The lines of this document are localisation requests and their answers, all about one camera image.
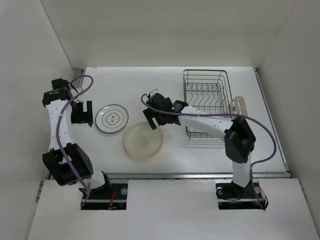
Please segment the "cream white plate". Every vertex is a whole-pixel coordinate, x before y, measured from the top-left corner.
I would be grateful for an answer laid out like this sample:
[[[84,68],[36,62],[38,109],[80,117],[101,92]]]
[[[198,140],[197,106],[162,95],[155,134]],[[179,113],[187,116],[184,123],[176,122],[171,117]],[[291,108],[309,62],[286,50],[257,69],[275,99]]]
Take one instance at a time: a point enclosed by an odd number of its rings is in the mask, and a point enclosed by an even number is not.
[[[148,122],[130,126],[124,135],[126,153],[140,161],[155,157],[162,149],[164,134],[160,128],[152,130]]]

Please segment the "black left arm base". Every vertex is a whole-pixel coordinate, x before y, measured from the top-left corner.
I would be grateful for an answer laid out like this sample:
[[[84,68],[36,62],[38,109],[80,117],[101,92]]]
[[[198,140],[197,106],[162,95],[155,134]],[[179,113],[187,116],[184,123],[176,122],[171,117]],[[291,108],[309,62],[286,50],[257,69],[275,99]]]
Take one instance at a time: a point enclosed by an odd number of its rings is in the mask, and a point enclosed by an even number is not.
[[[122,211],[127,209],[128,181],[113,179],[110,185],[91,190],[89,195],[86,190],[82,188],[79,190],[82,193],[81,210]]]

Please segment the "yellow plate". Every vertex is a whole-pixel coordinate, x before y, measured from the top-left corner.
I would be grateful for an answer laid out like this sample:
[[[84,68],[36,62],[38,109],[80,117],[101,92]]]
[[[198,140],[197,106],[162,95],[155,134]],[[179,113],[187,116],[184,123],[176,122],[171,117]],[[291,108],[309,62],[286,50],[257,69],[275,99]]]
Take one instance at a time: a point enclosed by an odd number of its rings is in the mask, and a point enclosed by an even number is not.
[[[150,137],[145,135],[127,136],[124,138],[124,149],[133,159],[147,161],[158,155],[163,147],[162,136]]]

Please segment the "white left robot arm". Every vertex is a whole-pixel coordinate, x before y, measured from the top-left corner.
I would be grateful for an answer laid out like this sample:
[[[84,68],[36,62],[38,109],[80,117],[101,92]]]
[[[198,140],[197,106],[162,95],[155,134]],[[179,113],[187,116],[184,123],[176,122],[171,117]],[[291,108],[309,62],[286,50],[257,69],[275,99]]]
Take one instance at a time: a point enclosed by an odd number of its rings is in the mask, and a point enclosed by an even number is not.
[[[70,101],[73,95],[69,88],[61,87],[43,94],[42,103],[49,115],[50,144],[42,161],[60,186],[81,182],[80,190],[97,194],[100,198],[111,195],[112,186],[107,174],[95,171],[89,156],[76,143],[72,124],[93,124],[92,102],[83,111],[83,103]]]

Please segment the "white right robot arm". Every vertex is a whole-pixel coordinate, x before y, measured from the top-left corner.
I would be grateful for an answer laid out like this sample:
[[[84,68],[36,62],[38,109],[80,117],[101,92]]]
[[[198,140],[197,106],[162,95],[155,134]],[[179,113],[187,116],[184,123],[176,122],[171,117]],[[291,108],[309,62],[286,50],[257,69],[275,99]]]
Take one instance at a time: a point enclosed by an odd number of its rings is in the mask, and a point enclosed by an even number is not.
[[[225,118],[202,112],[180,100],[172,102],[160,93],[142,95],[143,111],[152,130],[173,124],[212,135],[224,143],[225,154],[232,161],[232,193],[243,197],[250,191],[250,164],[256,137],[242,116]]]

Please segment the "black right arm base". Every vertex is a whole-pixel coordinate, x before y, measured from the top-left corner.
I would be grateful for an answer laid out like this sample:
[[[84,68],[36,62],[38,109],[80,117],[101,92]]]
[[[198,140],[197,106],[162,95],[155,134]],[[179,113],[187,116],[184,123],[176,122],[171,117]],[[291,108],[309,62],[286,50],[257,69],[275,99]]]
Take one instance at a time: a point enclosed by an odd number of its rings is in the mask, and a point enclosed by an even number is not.
[[[220,210],[263,210],[269,206],[269,200],[259,182],[254,180],[245,188],[233,182],[215,183],[217,204]]]

